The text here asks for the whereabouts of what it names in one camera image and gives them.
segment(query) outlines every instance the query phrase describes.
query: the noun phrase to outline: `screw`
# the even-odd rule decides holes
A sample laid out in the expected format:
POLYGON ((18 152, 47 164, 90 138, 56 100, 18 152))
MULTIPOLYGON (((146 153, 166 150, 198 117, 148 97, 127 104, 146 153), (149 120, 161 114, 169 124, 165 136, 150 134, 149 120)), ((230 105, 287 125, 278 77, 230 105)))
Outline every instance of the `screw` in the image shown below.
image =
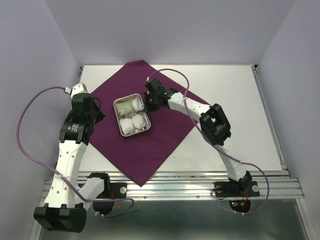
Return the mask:
POLYGON ((216 186, 215 191, 220 194, 222 192, 222 187, 221 186, 216 186))
POLYGON ((254 191, 255 193, 259 192, 259 187, 257 185, 253 185, 252 191, 254 191))
POLYGON ((121 188, 120 188, 120 193, 121 194, 125 194, 127 192, 127 189, 124 187, 124 186, 122 186, 121 188))

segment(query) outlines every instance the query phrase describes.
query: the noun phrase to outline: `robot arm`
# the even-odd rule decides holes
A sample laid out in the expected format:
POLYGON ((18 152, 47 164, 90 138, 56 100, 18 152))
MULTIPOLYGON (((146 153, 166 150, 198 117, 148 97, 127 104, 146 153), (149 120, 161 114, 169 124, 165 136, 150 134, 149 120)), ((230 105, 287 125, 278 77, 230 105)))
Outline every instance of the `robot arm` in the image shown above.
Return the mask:
MULTIPOLYGON (((146 110, 153 112, 161 107, 166 107, 187 115, 184 104, 184 95, 177 90, 165 89, 158 79, 149 80, 145 84, 147 92, 144 93, 146 110)), ((186 105, 190 116, 200 123, 203 135, 224 153, 228 153, 228 148, 224 148, 227 138, 231 137, 231 126, 222 109, 218 104, 208 105, 186 98, 186 105)), ((232 187, 238 188, 238 195, 243 195, 248 191, 252 177, 242 163, 235 162, 229 157, 219 152, 219 155, 226 167, 228 178, 232 187)))
MULTIPOLYGON (((75 187, 83 155, 93 134, 94 125, 105 117, 87 92, 83 83, 73 86, 72 110, 60 130, 59 155, 56 170, 75 187)), ((92 173, 80 193, 86 199, 95 199, 110 190, 110 178, 106 173, 92 173)), ((49 231, 81 232, 87 219, 91 202, 84 202, 54 174, 49 193, 43 207, 36 207, 34 218, 49 231)))

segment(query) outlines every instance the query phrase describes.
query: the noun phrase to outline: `purple cloth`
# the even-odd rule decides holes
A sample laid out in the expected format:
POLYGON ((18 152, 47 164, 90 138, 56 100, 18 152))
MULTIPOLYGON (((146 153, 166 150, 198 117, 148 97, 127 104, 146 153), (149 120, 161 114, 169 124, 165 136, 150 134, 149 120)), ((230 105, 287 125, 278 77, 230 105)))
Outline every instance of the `purple cloth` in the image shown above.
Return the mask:
MULTIPOLYGON (((92 93, 101 100, 101 110, 106 117, 94 126, 90 143, 139 186, 148 181, 194 127, 188 116, 161 108, 148 113, 151 122, 149 130, 131 137, 121 136, 113 102, 137 93, 144 97, 146 78, 154 71, 143 60, 129 62, 92 93)), ((185 91, 184 87, 162 73, 152 77, 158 78, 166 89, 185 91)), ((191 92, 188 97, 206 103, 191 92)))

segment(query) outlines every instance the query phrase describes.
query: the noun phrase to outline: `white wall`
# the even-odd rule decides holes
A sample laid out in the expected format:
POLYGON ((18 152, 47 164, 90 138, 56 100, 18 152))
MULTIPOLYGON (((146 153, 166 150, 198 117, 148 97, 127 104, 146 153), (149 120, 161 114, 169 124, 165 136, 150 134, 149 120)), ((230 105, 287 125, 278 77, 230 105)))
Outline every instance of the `white wall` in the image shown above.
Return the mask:
POLYGON ((84 64, 257 64, 294 0, 46 0, 84 64))
MULTIPOLYGON (((0 239, 29 239, 34 207, 48 173, 20 153, 18 118, 40 90, 70 86, 79 66, 43 0, 4 0, 0 7, 0 239)), ((52 163, 70 109, 61 90, 42 96, 22 123, 22 144, 30 155, 52 163)))
POLYGON ((283 154, 320 230, 320 1, 296 0, 258 67, 283 154))

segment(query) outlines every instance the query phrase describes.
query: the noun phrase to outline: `white table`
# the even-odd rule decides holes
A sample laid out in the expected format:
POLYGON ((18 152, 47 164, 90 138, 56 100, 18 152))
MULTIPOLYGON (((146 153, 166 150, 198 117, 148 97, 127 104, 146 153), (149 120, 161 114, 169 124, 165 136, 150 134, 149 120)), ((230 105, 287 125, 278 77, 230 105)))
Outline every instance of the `white table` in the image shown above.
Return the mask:
MULTIPOLYGON (((121 65, 86 65, 80 81, 88 92, 94 91, 117 72, 121 65)), ((264 171, 281 171, 279 149, 268 123, 251 65, 153 65, 155 69, 173 68, 190 81, 190 91, 209 104, 222 106, 231 124, 230 153, 243 162, 254 163, 264 171)), ((186 86, 179 74, 163 71, 186 86)), ((80 172, 119 172, 99 151, 89 144, 80 172)), ((218 153, 194 128, 158 169, 160 172, 225 172, 218 153)))

